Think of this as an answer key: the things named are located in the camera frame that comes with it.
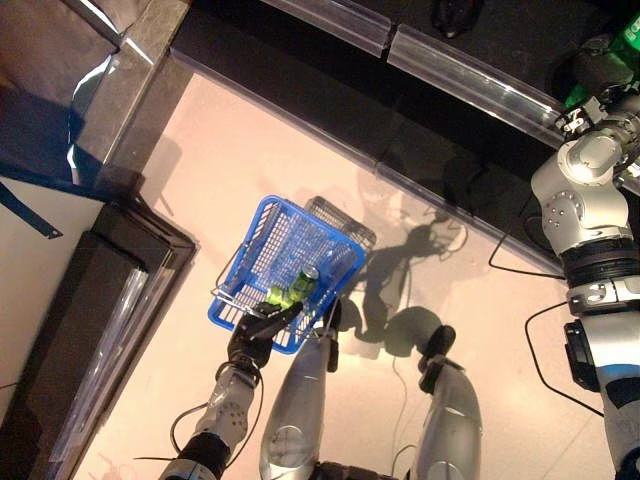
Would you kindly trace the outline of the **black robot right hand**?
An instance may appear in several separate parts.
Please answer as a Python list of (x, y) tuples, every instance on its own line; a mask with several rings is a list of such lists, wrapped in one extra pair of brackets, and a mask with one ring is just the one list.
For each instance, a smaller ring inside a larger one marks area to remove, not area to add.
[(561, 61), (550, 80), (552, 95), (566, 108), (591, 97), (600, 104), (616, 102), (639, 89), (639, 47), (624, 38), (592, 37)]

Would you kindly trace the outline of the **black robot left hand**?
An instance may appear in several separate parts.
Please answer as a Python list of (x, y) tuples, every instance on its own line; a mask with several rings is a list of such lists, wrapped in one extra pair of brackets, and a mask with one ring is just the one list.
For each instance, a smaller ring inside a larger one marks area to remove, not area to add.
[(273, 338), (302, 312), (304, 304), (295, 302), (286, 309), (260, 302), (245, 313), (236, 325), (227, 347), (233, 366), (256, 376), (269, 358)]

